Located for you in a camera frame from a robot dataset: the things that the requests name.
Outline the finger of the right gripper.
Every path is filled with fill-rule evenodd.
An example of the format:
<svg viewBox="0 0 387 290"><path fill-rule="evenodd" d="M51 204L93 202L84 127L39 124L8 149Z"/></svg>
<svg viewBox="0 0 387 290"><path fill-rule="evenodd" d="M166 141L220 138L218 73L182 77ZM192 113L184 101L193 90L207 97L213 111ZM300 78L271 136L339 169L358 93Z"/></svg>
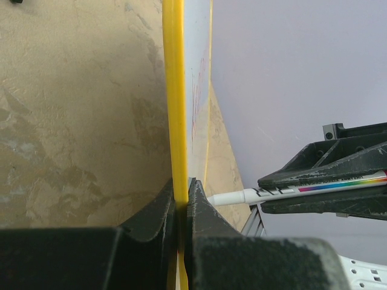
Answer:
<svg viewBox="0 0 387 290"><path fill-rule="evenodd" d="M386 186L301 196L261 204L267 214L335 213L367 219L386 219Z"/></svg>
<svg viewBox="0 0 387 290"><path fill-rule="evenodd" d="M386 123L323 126L324 140L310 143L283 168L258 180L261 188L317 184L372 175L386 169Z"/></svg>

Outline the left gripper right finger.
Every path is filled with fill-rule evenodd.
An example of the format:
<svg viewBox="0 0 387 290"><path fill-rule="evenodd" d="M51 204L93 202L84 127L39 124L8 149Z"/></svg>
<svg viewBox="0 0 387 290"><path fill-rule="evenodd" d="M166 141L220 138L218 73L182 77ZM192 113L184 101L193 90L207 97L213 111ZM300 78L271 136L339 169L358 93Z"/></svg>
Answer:
<svg viewBox="0 0 387 290"><path fill-rule="evenodd" d="M349 289L333 247L315 238L247 237L193 179L187 208L189 289Z"/></svg>

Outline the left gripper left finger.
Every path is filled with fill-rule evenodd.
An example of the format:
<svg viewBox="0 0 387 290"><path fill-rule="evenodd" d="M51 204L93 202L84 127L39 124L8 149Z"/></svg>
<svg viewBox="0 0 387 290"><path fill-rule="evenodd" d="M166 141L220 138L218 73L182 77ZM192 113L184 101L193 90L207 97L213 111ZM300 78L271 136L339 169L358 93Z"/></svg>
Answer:
<svg viewBox="0 0 387 290"><path fill-rule="evenodd" d="M115 227L1 231L2 289L174 289L173 185Z"/></svg>

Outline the red whiteboard marker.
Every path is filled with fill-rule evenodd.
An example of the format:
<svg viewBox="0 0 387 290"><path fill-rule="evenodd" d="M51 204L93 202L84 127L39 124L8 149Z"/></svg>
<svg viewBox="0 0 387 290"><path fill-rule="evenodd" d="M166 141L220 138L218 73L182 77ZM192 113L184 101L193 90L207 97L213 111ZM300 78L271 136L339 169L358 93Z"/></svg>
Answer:
<svg viewBox="0 0 387 290"><path fill-rule="evenodd" d="M274 189L247 188L240 191L216 194L208 197L212 206L257 204L265 201L295 198L308 195L319 195L332 192L357 190L386 185L386 171L380 170L372 175L334 179L317 184L290 185Z"/></svg>

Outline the yellow framed whiteboard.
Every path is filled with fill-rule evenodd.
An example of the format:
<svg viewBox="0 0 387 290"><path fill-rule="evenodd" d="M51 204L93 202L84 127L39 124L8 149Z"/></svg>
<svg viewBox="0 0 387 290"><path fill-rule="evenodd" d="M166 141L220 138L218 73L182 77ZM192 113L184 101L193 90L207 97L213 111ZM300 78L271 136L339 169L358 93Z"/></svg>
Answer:
<svg viewBox="0 0 387 290"><path fill-rule="evenodd" d="M184 254L189 186L206 181L209 154L212 1L163 1L163 50L174 200L176 289L187 289Z"/></svg>

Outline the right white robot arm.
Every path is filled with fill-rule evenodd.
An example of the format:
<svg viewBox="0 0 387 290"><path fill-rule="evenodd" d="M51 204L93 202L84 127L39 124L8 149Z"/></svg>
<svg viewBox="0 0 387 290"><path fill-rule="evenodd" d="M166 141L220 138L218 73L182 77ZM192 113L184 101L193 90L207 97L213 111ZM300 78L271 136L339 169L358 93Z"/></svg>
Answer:
<svg viewBox="0 0 387 290"><path fill-rule="evenodd" d="M323 127L258 184L276 195L258 204L262 233L315 236L335 247L354 289L386 288L386 124Z"/></svg>

